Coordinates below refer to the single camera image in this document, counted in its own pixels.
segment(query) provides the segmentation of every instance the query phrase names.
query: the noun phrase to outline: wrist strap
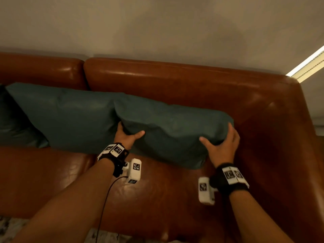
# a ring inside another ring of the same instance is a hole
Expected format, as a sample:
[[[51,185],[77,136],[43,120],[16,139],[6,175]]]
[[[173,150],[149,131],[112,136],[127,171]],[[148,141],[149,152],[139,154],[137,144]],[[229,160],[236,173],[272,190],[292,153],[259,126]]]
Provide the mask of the wrist strap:
[[[98,161],[103,158],[107,158],[114,163],[115,169],[113,172],[114,177],[119,177],[123,173],[123,167],[127,165],[125,162],[126,157],[129,155],[129,151],[121,143],[114,143],[108,145],[98,155]]]
[[[239,169],[232,163],[218,166],[216,173],[209,179],[209,184],[225,196],[229,196],[235,190],[249,190],[250,187]]]

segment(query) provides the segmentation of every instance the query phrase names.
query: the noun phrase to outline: light strip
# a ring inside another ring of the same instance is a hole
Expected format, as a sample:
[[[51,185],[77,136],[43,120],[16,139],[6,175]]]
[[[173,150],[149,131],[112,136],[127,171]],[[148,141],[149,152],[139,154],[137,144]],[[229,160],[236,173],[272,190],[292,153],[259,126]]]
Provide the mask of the light strip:
[[[286,74],[286,76],[291,77],[292,75],[296,74],[298,71],[300,71],[305,65],[310,63],[314,58],[316,58],[321,52],[324,51],[324,46],[321,47],[319,50],[317,50],[315,53],[313,53],[310,57],[308,57],[306,60],[301,62],[298,66],[296,66],[294,69],[292,69],[290,72]]]

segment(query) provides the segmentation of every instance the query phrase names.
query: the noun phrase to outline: forearm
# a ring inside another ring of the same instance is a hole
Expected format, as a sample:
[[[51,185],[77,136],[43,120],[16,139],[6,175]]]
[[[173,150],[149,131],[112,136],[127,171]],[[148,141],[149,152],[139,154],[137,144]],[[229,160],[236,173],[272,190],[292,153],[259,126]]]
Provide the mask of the forearm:
[[[234,191],[229,199],[245,243],[293,243],[248,191]]]
[[[101,159],[51,199],[14,238],[18,242],[83,242],[100,212],[114,164]]]

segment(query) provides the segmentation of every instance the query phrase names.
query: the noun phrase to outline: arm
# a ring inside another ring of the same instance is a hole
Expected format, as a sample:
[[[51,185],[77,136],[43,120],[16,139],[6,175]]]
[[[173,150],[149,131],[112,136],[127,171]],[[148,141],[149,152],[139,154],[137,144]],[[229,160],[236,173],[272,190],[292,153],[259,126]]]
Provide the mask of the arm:
[[[213,165],[218,167],[222,163],[233,163],[240,137],[228,123],[227,137],[221,145],[214,146],[204,137],[200,137],[199,140],[207,148]],[[234,191],[229,195],[229,200],[243,242],[293,243],[248,191]]]
[[[125,135],[119,123],[115,142],[131,149],[144,134]],[[12,242],[84,242],[100,216],[113,171],[114,164],[101,159],[41,208]]]

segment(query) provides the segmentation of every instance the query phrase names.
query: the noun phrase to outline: brown leather sofa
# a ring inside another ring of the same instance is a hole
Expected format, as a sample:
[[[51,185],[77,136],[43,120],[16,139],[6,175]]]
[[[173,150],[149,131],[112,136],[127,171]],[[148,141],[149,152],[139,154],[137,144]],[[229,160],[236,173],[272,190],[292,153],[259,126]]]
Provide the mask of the brown leather sofa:
[[[295,242],[324,242],[323,159],[299,83],[286,76],[152,61],[0,54],[0,83],[29,82],[124,92],[169,104],[221,110],[241,136],[235,163],[250,192]],[[150,239],[240,241],[228,201],[198,201],[213,173],[146,157],[141,181],[112,188],[101,228]],[[0,147],[0,215],[30,218],[90,168],[95,155]]]

